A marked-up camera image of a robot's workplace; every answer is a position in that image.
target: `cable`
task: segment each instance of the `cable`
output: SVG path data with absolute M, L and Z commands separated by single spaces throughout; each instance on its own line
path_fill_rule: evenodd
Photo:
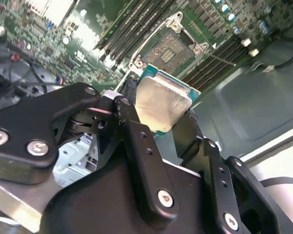
M 293 38 L 289 38 L 289 37 L 281 37 L 280 40 L 282 40 L 282 41 L 286 41 L 286 42 L 290 42 L 290 43 L 293 43 Z M 292 64 L 292 63 L 293 63 L 293 56 L 292 56 L 292 58 L 290 58 L 290 59 L 289 59 L 288 61 L 286 61 L 285 63 L 274 66 L 274 68 L 275 68 L 275 69 L 280 69 L 280 68 L 283 68 L 283 67 L 289 66 L 289 65 Z
M 60 86 L 65 87 L 65 85 L 52 83 L 52 82 L 46 82 L 46 83 L 36 83 L 36 82 L 14 82 L 15 86 Z
M 38 81 L 38 83 L 41 84 L 42 89 L 43 89 L 43 94 L 48 93 L 47 86 L 44 85 L 45 83 L 42 81 L 42 79 L 41 79 L 41 78 L 39 77 L 39 75 L 37 74 L 37 72 L 36 72 L 36 70 L 35 70 L 35 67 L 34 67 L 34 64 L 33 64 L 32 62 L 29 63 L 29 67 L 30 67 L 30 70 L 33 72 L 34 77 L 36 78 L 36 80 Z
M 290 37 L 278 37 L 277 39 L 281 40 L 281 41 L 293 43 L 293 38 L 290 38 Z M 282 64 L 279 64 L 279 65 L 266 65 L 261 61 L 257 61 L 252 65 L 252 67 L 250 68 L 250 71 L 253 72 L 259 67 L 261 67 L 261 68 L 264 67 L 263 72 L 270 72 L 272 70 L 287 67 L 287 66 L 291 65 L 292 63 L 293 63 L 293 56 L 288 61 L 286 61 L 286 62 L 284 62 Z

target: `black metal bracket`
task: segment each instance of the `black metal bracket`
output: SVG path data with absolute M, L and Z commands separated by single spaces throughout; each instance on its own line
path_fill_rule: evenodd
M 225 164 L 232 174 L 239 212 L 248 229 L 252 233 L 293 233 L 293 223 L 248 167 L 236 157 L 228 157 Z
M 89 94 L 88 88 L 93 90 L 76 83 L 0 110 L 0 130 L 8 135 L 7 142 L 0 145 L 0 179 L 35 184 L 49 178 L 68 119 L 100 99 L 99 92 Z M 45 155 L 33 156 L 26 150 L 34 140 L 48 146 Z
M 180 204 L 167 175 L 151 130 L 140 123 L 133 103 L 125 97 L 116 97 L 114 108 L 128 155 L 140 211 L 145 221 L 155 228 L 170 225 L 179 213 Z M 171 206 L 160 202 L 161 191 L 173 199 Z
M 212 209 L 205 217 L 206 228 L 217 233 L 246 233 L 242 229 L 230 170 L 221 161 L 217 145 L 203 137 L 194 111 L 188 110 L 172 133 L 183 166 L 199 172 L 204 179 L 204 209 Z

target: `green circuit board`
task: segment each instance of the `green circuit board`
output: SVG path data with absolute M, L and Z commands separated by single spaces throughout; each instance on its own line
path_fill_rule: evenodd
M 113 61 L 100 61 L 104 46 L 100 48 L 99 45 L 109 40 L 140 1 L 76 1 L 61 24 L 50 26 L 48 19 L 32 11 L 30 0 L 4 0 L 7 9 L 0 12 L 0 24 L 6 28 L 11 44 L 37 59 L 47 70 L 60 74 L 68 84 L 83 81 L 102 91 L 117 86 L 126 72 L 128 58 L 137 46 L 126 55 L 118 69 L 112 71 Z M 224 4 L 229 6 L 229 11 L 222 12 L 221 6 Z M 271 13 L 264 13 L 266 7 L 272 9 Z M 138 44 L 163 19 L 179 11 L 184 15 L 184 28 L 196 41 L 207 42 L 210 52 L 232 36 L 235 27 L 249 35 L 256 45 L 266 44 L 268 37 L 261 33 L 257 25 L 259 20 L 265 20 L 271 30 L 284 31 L 293 25 L 293 5 L 282 0 L 223 0 L 220 3 L 215 3 L 215 0 L 176 0 Z M 229 13 L 235 15 L 234 20 L 228 20 Z M 208 20 L 212 20 L 217 28 L 211 30 L 207 25 Z M 163 33 L 154 37 L 145 53 L 162 38 Z M 182 76 L 204 58 L 189 58 L 173 75 Z

